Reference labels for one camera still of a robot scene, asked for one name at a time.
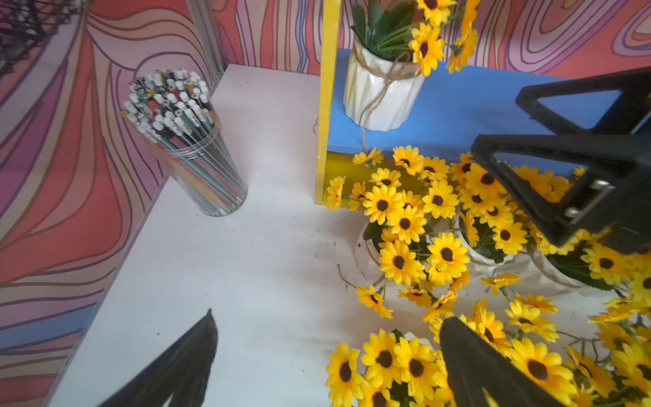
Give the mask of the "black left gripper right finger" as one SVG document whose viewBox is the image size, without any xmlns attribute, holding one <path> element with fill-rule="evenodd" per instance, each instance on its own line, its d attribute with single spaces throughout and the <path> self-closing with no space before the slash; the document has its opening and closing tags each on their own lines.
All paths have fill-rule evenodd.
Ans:
<svg viewBox="0 0 651 407">
<path fill-rule="evenodd" d="M 560 406 L 460 319 L 445 320 L 440 331 L 448 383 L 458 406 Z"/>
</svg>

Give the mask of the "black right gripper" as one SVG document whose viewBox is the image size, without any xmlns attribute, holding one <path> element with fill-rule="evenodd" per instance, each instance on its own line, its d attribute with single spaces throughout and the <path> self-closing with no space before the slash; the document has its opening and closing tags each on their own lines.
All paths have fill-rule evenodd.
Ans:
<svg viewBox="0 0 651 407">
<path fill-rule="evenodd" d="M 551 244 L 585 230 L 622 254 L 648 245 L 649 67 L 526 86 L 515 102 L 566 135 L 481 134 L 471 152 Z"/>
</svg>

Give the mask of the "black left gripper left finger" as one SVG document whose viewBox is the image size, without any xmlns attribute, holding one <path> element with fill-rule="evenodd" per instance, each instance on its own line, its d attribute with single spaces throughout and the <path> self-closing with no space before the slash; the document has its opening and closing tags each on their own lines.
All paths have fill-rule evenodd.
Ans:
<svg viewBox="0 0 651 407">
<path fill-rule="evenodd" d="M 218 330 L 212 310 L 103 406 L 200 406 L 214 363 Z"/>
</svg>

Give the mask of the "shelf sunflower pot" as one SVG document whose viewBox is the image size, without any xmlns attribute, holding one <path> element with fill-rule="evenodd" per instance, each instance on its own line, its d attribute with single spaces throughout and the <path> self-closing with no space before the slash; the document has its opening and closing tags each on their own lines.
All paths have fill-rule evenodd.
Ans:
<svg viewBox="0 0 651 407">
<path fill-rule="evenodd" d="M 398 330 L 373 333 L 354 349 L 340 343 L 327 365 L 331 406 L 455 406 L 440 343 L 443 318 L 430 323 L 433 341 Z"/>
<path fill-rule="evenodd" d="M 370 178 L 351 187 L 345 176 L 331 179 L 327 207 L 347 205 L 368 220 L 363 239 L 379 254 L 381 281 L 359 288 L 361 303 L 392 319 L 385 296 L 386 285 L 393 284 L 401 297 L 425 308 L 426 323 L 451 316 L 470 279 L 468 249 L 449 225 L 460 204 L 450 182 L 451 165 L 411 146 L 396 147 L 391 159 L 378 149 L 367 150 L 352 162 L 370 169 Z"/>
<path fill-rule="evenodd" d="M 459 319 L 562 405 L 574 406 L 578 395 L 575 373 L 550 348 L 560 339 L 549 319 L 559 314 L 559 308 L 542 295 L 511 293 L 509 287 L 519 282 L 518 276 L 509 273 L 481 280 L 492 294 L 508 300 L 504 322 L 490 310 L 486 297 L 476 300 L 471 313 Z"/>
<path fill-rule="evenodd" d="M 406 122 L 427 77 L 444 64 L 454 74 L 476 52 L 478 1 L 377 1 L 352 8 L 355 43 L 343 93 L 361 132 Z"/>
<path fill-rule="evenodd" d="M 571 405 L 649 406 L 650 308 L 620 296 L 589 321 L 595 335 L 566 346 L 577 390 Z"/>
<path fill-rule="evenodd" d="M 555 246 L 533 222 L 526 223 L 532 242 L 524 259 L 516 262 L 521 282 L 515 292 L 555 298 L 568 294 L 610 298 L 615 290 L 628 289 L 634 275 L 650 266 L 647 254 L 625 255 L 600 242 L 604 232 L 575 232 L 563 245 Z"/>
<path fill-rule="evenodd" d="M 471 153 L 451 164 L 459 198 L 460 235 L 471 260 L 498 266 L 525 251 L 529 233 L 516 218 L 516 208 L 498 179 L 476 163 Z"/>
</svg>

